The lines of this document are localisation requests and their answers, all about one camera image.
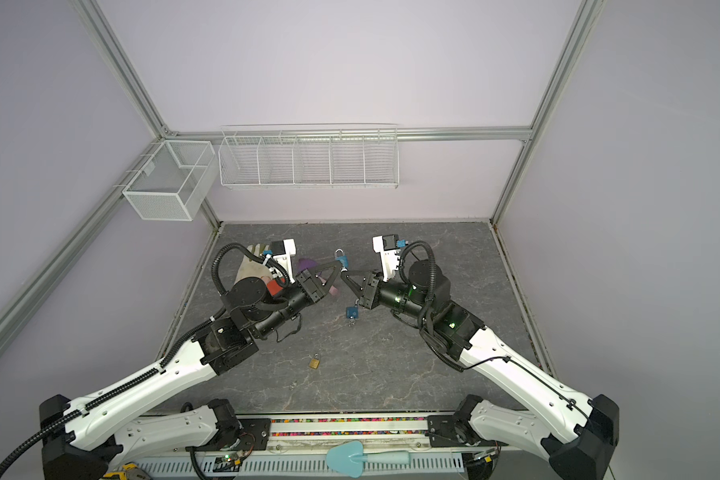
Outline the blue padlock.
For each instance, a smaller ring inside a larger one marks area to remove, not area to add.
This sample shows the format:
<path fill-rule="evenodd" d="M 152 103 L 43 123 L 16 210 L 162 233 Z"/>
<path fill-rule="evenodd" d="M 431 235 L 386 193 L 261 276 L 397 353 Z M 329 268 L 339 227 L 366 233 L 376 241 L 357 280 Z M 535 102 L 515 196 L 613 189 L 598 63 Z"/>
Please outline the blue padlock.
<path fill-rule="evenodd" d="M 341 248 L 336 249 L 334 252 L 334 258 L 341 263 L 342 268 L 344 270 L 349 269 L 348 257 L 346 256 L 343 249 L 341 249 Z"/>
<path fill-rule="evenodd" d="M 349 321 L 355 321 L 360 317 L 360 307 L 357 305 L 346 308 L 345 317 Z"/>

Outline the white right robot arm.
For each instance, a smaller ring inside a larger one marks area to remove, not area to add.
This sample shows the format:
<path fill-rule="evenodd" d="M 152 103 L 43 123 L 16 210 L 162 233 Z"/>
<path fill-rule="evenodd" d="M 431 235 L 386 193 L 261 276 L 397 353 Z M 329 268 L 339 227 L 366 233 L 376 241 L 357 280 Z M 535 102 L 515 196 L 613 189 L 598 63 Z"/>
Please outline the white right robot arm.
<path fill-rule="evenodd" d="M 455 446 L 513 446 L 545 460 L 561 479 L 605 478 L 619 442 L 618 405 L 564 385 L 455 302 L 428 243 L 403 244 L 394 235 L 373 242 L 381 270 L 341 273 L 359 306 L 389 309 L 448 367 L 480 374 L 522 406 L 511 410 L 470 394 L 431 425 L 431 439 Z"/>

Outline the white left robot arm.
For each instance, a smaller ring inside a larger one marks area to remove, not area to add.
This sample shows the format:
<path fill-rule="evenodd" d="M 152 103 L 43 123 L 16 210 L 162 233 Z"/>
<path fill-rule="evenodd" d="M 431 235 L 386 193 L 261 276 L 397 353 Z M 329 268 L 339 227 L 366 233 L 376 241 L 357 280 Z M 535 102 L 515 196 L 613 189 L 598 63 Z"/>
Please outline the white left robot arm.
<path fill-rule="evenodd" d="M 236 242 L 222 246 L 210 267 L 221 308 L 180 336 L 164 356 L 124 379 L 86 396 L 44 401 L 40 430 L 1 461 L 0 478 L 35 445 L 42 447 L 47 479 L 101 479 L 152 450 L 233 445 L 242 427 L 225 400 L 149 425 L 138 419 L 250 358 L 257 340 L 320 302 L 345 270 L 334 259 L 296 272 L 294 253 L 291 239 L 263 250 Z"/>

